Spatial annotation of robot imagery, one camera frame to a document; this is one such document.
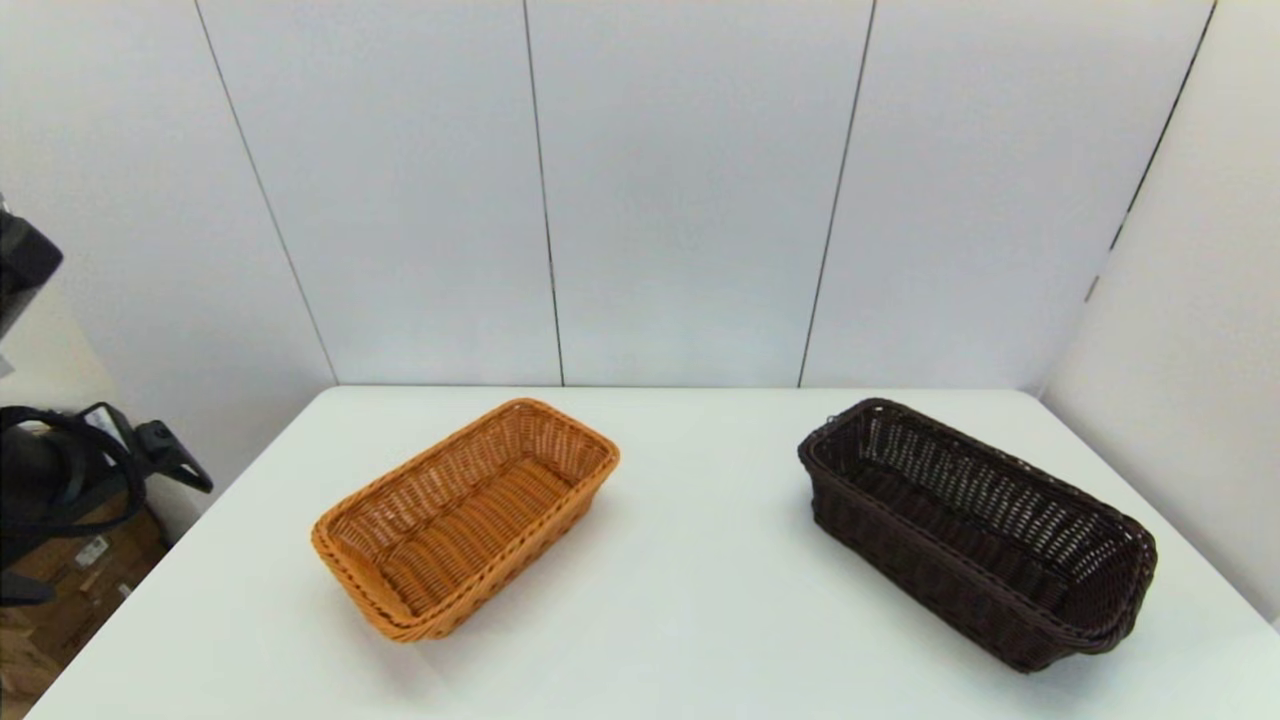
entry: white wall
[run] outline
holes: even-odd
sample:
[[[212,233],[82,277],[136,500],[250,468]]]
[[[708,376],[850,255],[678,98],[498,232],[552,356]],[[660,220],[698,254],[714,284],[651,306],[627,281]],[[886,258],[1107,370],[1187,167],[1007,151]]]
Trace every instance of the white wall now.
[[[1041,388],[1210,6],[879,3],[804,384]]]
[[[1277,68],[1280,4],[1219,3],[1044,395],[1268,618],[1280,614]]]
[[[165,420],[220,492],[334,378],[196,8],[3,0],[0,18],[0,187],[65,254],[124,409]]]
[[[61,292],[61,275],[36,295],[9,334],[0,341],[0,355],[13,372],[0,378],[0,406],[29,405],[38,409],[78,413],[95,402],[110,402],[122,410],[115,380],[102,366]],[[151,418],[129,418],[143,423]],[[147,483],[147,502],[177,541],[200,518],[192,502],[195,491],[166,478]]]
[[[342,383],[559,384],[520,0],[201,0]]]
[[[796,383],[869,13],[529,1],[566,383]]]

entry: black equipment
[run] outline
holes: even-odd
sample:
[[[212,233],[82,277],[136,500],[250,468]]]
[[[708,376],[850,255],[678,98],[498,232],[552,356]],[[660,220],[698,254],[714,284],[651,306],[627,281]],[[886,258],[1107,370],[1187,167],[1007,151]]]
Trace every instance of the black equipment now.
[[[61,259],[40,231],[0,206],[0,338]],[[206,493],[214,488],[160,420],[134,428],[106,402],[74,415],[0,409],[0,606],[52,600],[51,587],[8,568],[49,538],[93,536],[128,521],[145,507],[143,480],[152,474]],[[128,500],[118,518],[77,523],[120,491]]]

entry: rectangular basket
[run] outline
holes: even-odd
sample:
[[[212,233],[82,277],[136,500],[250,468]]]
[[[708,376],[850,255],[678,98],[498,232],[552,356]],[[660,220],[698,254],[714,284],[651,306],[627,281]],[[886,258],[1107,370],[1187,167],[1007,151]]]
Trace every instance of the rectangular basket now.
[[[448,635],[586,514],[618,448],[512,400],[324,514],[311,543],[398,642]]]
[[[1133,630],[1156,543],[1114,507],[888,400],[799,450],[817,524],[1015,670]]]

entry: basket rim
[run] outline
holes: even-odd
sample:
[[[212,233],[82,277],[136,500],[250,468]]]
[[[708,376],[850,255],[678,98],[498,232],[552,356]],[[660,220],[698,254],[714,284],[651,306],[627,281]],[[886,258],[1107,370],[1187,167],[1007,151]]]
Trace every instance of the basket rim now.
[[[549,415],[552,418],[562,420],[570,427],[572,427],[575,430],[584,433],[591,441],[596,442],[598,445],[600,445],[600,447],[604,448],[605,451],[604,460],[595,470],[593,470],[589,475],[586,475],[577,484],[570,488],[568,492],[566,492],[559,500],[557,500],[556,503],[552,507],[549,507],[545,512],[543,512],[535,521],[530,523],[520,533],[518,537],[509,541],[499,552],[497,552],[483,570],[476,573],[474,577],[468,578],[466,583],[463,583],[457,589],[445,596],[444,600],[433,606],[428,612],[415,614],[412,610],[408,609],[407,605],[403,605],[403,602],[402,605],[404,610],[387,607],[383,602],[379,602],[378,600],[372,598],[366,591],[365,583],[357,580],[356,575],[352,573],[351,568],[344,561],[344,553],[337,550],[335,541],[330,536],[330,528],[333,527],[333,524],[338,521],[340,518],[346,516],[352,510],[355,510],[356,507],[358,507],[369,496],[374,495],[376,491],[397,482],[404,482],[406,478],[399,477],[399,471],[407,465],[417,464],[424,460],[429,460],[431,457],[448,452],[453,445],[461,442],[462,439],[470,437],[471,434],[475,434],[481,428],[498,420],[507,413],[511,413],[512,410],[520,406],[530,406],[534,410],[544,415]],[[475,588],[477,588],[489,577],[489,574],[493,571],[494,568],[499,566],[512,555],[518,552],[529,542],[529,539],[534,537],[548,523],[556,520],[568,507],[576,505],[575,501],[581,498],[581,496],[594,495],[595,491],[599,489],[599,487],[609,477],[609,474],[618,466],[618,462],[621,460],[622,460],[622,454],[618,450],[618,446],[614,445],[613,441],[611,441],[609,438],[600,434],[599,432],[589,428],[588,425],[580,423],[579,420],[575,420],[573,418],[570,418],[568,415],[561,413],[556,407],[552,407],[550,405],[540,400],[532,397],[512,398],[489,410],[488,413],[476,418],[475,420],[467,423],[462,428],[454,430],[444,439],[436,442],[435,445],[431,445],[426,450],[404,460],[396,468],[388,470],[387,473],[383,473],[376,480],[358,488],[356,492],[348,495],[337,505],[326,510],[324,515],[321,515],[320,519],[316,520],[311,528],[311,543],[315,547],[316,552],[320,555],[320,559],[324,560],[325,565],[328,565],[333,571],[340,573],[347,578],[348,582],[342,584],[346,588],[355,589],[360,593],[361,605],[364,609],[374,611],[384,621],[387,621],[388,624],[399,630],[417,630],[424,626],[431,625],[431,623],[435,621],[438,618],[447,615],[454,607],[457,607],[458,603],[465,597],[467,597],[468,593],[471,593]],[[396,592],[394,588],[390,588],[389,583],[388,583],[388,589],[390,591],[393,597],[398,598],[399,593]]]
[[[1010,470],[1014,470],[1024,479],[1024,482],[1034,483],[1042,489],[1047,489],[1052,496],[1055,496],[1055,498],[1059,498],[1062,502],[1096,512],[1103,519],[1114,523],[1116,529],[1143,539],[1143,546],[1147,548],[1147,552],[1139,561],[1133,564],[1133,570],[1129,577],[1129,592],[1125,601],[1119,603],[1112,616],[1108,618],[1106,623],[1100,625],[1101,629],[1096,633],[1088,633],[1076,625],[1064,621],[1057,615],[1048,612],[1039,605],[1028,600],[1023,593],[1010,587],[1009,583],[993,573],[977,565],[950,544],[940,541],[928,530],[915,525],[906,518],[902,518],[878,498],[854,486],[817,459],[817,454],[814,452],[817,443],[826,439],[837,428],[852,421],[863,413],[874,407],[886,407],[906,414],[914,421],[920,421],[929,425],[931,429],[951,437],[954,441],[969,445],[978,452],[986,454],[992,460],[1005,465]],[[863,400],[840,415],[828,419],[823,427],[809,433],[804,442],[800,443],[799,451],[801,462],[815,480],[831,484],[841,493],[855,496],[859,502],[869,505],[877,514],[888,519],[900,529],[914,534],[919,539],[940,550],[942,559],[947,562],[947,565],[952,566],[954,570],[961,573],[978,585],[984,587],[988,591],[995,591],[1001,597],[1009,598],[1012,603],[1012,610],[1018,612],[1019,616],[1042,632],[1048,633],[1061,644],[1070,646],[1082,652],[1102,652],[1114,647],[1132,630],[1133,616],[1137,612],[1138,606],[1140,606],[1142,597],[1146,593],[1147,587],[1151,584],[1151,579],[1155,574],[1156,542],[1151,533],[1140,523],[1093,497],[1092,495],[1059,478],[1055,478],[1025,460],[992,447],[906,405],[883,397],[870,397]]]

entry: panel seam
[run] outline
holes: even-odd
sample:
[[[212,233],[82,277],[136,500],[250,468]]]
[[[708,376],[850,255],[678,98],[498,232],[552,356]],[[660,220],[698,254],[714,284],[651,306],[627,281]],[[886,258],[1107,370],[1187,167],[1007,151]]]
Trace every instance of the panel seam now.
[[[266,205],[266,214],[271,218],[271,227],[275,228],[275,238],[280,242],[280,250],[284,252],[284,261],[289,265],[289,273],[293,274],[293,283],[298,288],[298,295],[302,297],[302,306],[307,311],[307,318],[311,320],[311,329],[316,333],[316,342],[320,343],[320,352],[324,355],[324,361],[329,365],[329,374],[333,377],[333,383],[335,386],[342,384],[338,380],[338,370],[333,366],[333,357],[329,356],[329,348],[324,343],[324,336],[320,334],[320,324],[316,322],[316,314],[311,309],[311,301],[307,300],[307,292],[302,288],[302,279],[298,277],[298,268],[293,264],[293,256],[289,255],[289,246],[284,242],[284,233],[280,232],[280,223],[275,219],[275,209],[271,208],[271,199],[266,195],[266,186],[262,184],[262,174],[257,170],[257,163],[253,160],[253,151],[248,149],[248,138],[244,137],[244,127],[239,122],[239,114],[236,111],[236,104],[232,101],[232,92],[227,87],[227,78],[223,76],[223,65],[218,61],[218,51],[214,50],[214,40],[209,35],[209,24],[205,23],[205,13],[200,8],[200,0],[192,0],[196,6],[196,15],[200,18],[200,29],[205,32],[205,42],[209,45],[209,56],[214,60],[214,69],[218,70],[218,82],[223,86],[223,96],[227,97],[227,106],[232,111],[232,119],[236,122],[236,132],[239,135],[241,146],[244,147],[244,156],[248,158],[248,167],[253,170],[253,181],[257,182],[257,191],[262,196],[262,202]]]
[[[1120,233],[1124,231],[1124,224],[1129,219],[1129,213],[1133,213],[1134,204],[1138,202],[1138,195],[1142,193],[1142,186],[1147,182],[1147,174],[1151,173],[1151,165],[1156,161],[1156,155],[1160,152],[1160,145],[1165,142],[1165,133],[1169,132],[1169,124],[1174,120],[1174,113],[1178,111],[1178,102],[1183,99],[1183,91],[1187,90],[1187,81],[1192,77],[1192,69],[1196,67],[1196,59],[1199,58],[1199,49],[1204,45],[1204,36],[1208,35],[1208,24],[1213,22],[1213,12],[1217,10],[1217,0],[1208,8],[1208,15],[1204,18],[1204,27],[1201,28],[1199,40],[1196,41],[1196,50],[1192,53],[1192,60],[1187,63],[1187,72],[1183,73],[1183,82],[1178,86],[1178,95],[1174,96],[1174,104],[1169,108],[1169,114],[1165,115],[1165,126],[1160,128],[1160,137],[1156,138],[1156,146],[1151,149],[1151,156],[1147,158],[1147,167],[1142,170],[1142,177],[1138,178],[1138,187],[1133,190],[1133,197],[1129,199],[1129,208],[1124,211],[1124,218],[1120,218],[1120,227],[1116,228],[1116,234],[1111,238],[1111,246],[1107,247],[1107,252],[1116,249],[1116,242],[1120,241]]]
[[[543,167],[543,128],[538,120],[538,83],[534,81],[534,40],[529,29],[529,0],[521,0],[525,12],[525,50],[529,55],[529,92],[534,101],[534,137],[538,141],[538,183],[543,195],[543,229],[547,237],[547,272],[552,281],[552,319],[556,322],[556,357],[559,363],[561,387],[564,387],[564,350],[559,337],[559,304],[556,299],[556,259],[552,254],[552,218],[547,210],[547,170]]]
[[[863,56],[858,63],[858,83],[854,86],[854,104],[849,110],[849,128],[845,131],[845,152],[840,156],[840,173],[836,176],[836,195],[831,200],[831,219],[827,222],[827,240],[822,246],[822,263],[818,265],[818,283],[813,291],[813,310],[809,313],[809,331],[804,338],[804,354],[800,356],[800,377],[796,378],[796,388],[804,386],[804,370],[809,363],[809,343],[813,342],[813,324],[818,318],[818,299],[822,297],[822,277],[827,272],[827,254],[831,251],[831,233],[836,227],[836,209],[840,206],[840,188],[845,183],[845,164],[849,161],[849,145],[854,137],[854,118],[858,117],[858,99],[863,94],[863,77],[867,74],[867,54],[872,46],[872,27],[876,24],[876,5],[878,0],[872,0],[872,10],[867,17],[867,36],[863,38]]]

